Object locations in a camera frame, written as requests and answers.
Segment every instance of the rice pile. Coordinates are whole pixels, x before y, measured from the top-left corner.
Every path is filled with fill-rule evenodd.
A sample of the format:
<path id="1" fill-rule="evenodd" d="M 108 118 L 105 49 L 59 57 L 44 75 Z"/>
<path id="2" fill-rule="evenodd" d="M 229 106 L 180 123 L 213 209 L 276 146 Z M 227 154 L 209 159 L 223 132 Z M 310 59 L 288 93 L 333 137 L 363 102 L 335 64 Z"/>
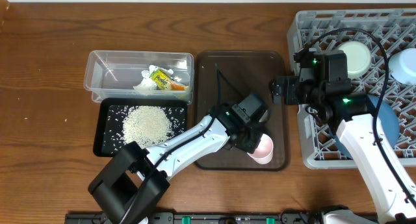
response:
<path id="1" fill-rule="evenodd" d="M 135 141 L 142 149 L 157 145 L 172 135 L 172 124 L 162 108 L 157 106 L 139 106 L 130 108 L 123 120 L 123 138 L 125 143 Z"/>

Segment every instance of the wooden table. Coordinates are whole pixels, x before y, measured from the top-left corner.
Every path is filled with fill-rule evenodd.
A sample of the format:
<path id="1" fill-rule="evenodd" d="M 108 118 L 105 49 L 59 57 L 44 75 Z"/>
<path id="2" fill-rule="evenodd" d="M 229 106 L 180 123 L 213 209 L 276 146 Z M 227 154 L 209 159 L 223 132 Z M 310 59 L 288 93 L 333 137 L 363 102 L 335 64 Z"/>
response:
<path id="1" fill-rule="evenodd" d="M 92 153 L 99 104 L 83 88 L 91 51 L 272 50 L 288 69 L 286 33 L 298 11 L 404 7 L 416 5 L 12 3 L 0 34 L 0 222 L 63 223 L 70 211 L 99 210 L 87 186 L 109 159 Z M 374 212 L 358 170 L 304 166 L 296 111 L 289 108 L 287 169 L 192 165 L 175 176 L 159 206 L 271 213 L 344 204 Z M 408 172 L 416 179 L 416 168 Z"/>

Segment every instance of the yellow snack package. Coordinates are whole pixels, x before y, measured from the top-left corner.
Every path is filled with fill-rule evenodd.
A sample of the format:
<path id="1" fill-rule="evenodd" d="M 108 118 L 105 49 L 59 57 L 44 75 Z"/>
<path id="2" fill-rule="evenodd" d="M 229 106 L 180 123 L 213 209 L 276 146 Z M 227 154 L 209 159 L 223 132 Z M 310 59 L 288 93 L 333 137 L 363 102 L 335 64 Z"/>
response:
<path id="1" fill-rule="evenodd" d="M 157 69 L 152 74 L 150 74 L 150 78 L 156 82 L 157 86 L 161 90 L 179 90 L 185 91 L 189 88 L 189 86 L 185 86 L 181 83 L 178 83 L 172 80 L 167 74 L 163 71 Z"/>

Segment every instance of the brown tray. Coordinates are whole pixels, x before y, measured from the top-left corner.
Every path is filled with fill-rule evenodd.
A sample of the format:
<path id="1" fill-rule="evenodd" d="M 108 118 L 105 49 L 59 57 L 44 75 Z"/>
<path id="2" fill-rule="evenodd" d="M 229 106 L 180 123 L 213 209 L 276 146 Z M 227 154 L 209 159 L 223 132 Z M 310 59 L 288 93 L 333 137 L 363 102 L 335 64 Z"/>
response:
<path id="1" fill-rule="evenodd" d="M 256 92 L 268 105 L 271 116 L 266 125 L 274 143 L 273 159 L 266 165 L 254 162 L 239 149 L 221 149 L 206 155 L 195 163 L 202 169 L 279 171 L 289 164 L 289 137 L 287 134 L 287 109 L 285 105 L 273 104 L 268 84 L 278 75 L 284 75 L 285 66 L 281 56 L 272 51 L 206 51 L 198 56 L 195 82 L 195 124 L 207 115 L 216 104 L 215 63 L 243 96 Z M 221 102 L 242 101 L 222 80 Z"/>

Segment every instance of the pink cup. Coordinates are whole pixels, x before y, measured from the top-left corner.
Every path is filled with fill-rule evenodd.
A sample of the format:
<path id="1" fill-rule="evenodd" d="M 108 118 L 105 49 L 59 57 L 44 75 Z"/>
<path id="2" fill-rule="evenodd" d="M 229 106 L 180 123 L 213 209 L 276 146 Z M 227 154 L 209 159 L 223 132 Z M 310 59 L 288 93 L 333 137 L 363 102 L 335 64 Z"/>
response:
<path id="1" fill-rule="evenodd" d="M 258 164 L 267 164 L 273 158 L 273 141 L 272 139 L 263 134 L 260 139 L 259 146 L 255 149 L 253 154 L 247 153 L 252 159 L 254 159 Z"/>

